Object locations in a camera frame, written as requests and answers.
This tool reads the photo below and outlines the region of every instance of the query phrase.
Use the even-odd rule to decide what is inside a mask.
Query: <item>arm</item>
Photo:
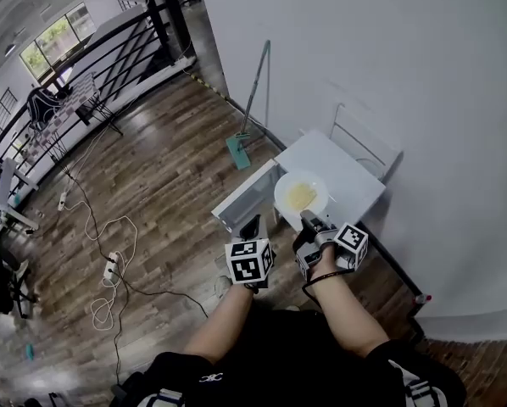
[[[323,251],[321,261],[313,268],[312,280],[337,271],[334,247]],[[361,357],[389,340],[378,322],[350,291],[342,276],[323,279],[312,285],[329,323],[332,335],[340,346]]]
[[[204,357],[212,364],[221,360],[235,345],[248,316],[254,293],[243,285],[233,285],[215,311],[184,348],[184,354]]]

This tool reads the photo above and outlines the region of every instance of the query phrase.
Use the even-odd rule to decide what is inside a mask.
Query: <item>clothing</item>
[[[182,393],[187,407],[405,406],[399,366],[439,387],[448,406],[463,405],[459,378],[404,343],[390,341],[361,359],[340,348],[322,314],[254,309],[237,345],[221,362],[160,354],[122,406],[136,407],[162,388]]]

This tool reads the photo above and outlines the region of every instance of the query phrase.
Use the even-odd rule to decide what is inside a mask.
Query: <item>black and white marker cube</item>
[[[366,256],[369,236],[355,226],[344,223],[344,226],[342,226],[335,236],[335,242],[353,255],[352,267],[354,270],[357,270],[359,264]]]
[[[295,261],[297,262],[298,268],[301,270],[301,274],[304,277],[305,281],[308,281],[308,271],[309,267],[306,262],[304,262],[301,258],[296,258]]]
[[[268,239],[226,244],[227,266],[233,283],[260,282],[273,264]]]

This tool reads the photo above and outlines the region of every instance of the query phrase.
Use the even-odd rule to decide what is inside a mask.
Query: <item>ceiling light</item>
[[[44,14],[46,11],[48,11],[50,8],[52,7],[52,4],[49,3],[42,11],[41,11],[41,15]]]
[[[18,36],[20,36],[24,32],[25,32],[25,27],[22,27],[20,30],[18,30],[17,32],[13,33],[13,36],[14,37],[18,37]]]
[[[16,48],[16,44],[10,44],[7,47],[7,49],[5,50],[5,57],[7,57],[9,54],[11,54],[15,48]]]

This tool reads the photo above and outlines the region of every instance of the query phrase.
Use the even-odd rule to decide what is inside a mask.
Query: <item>shoe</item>
[[[221,300],[221,298],[226,295],[227,291],[231,287],[231,279],[227,276],[220,276],[216,279],[216,283],[214,284],[214,293],[216,297]]]

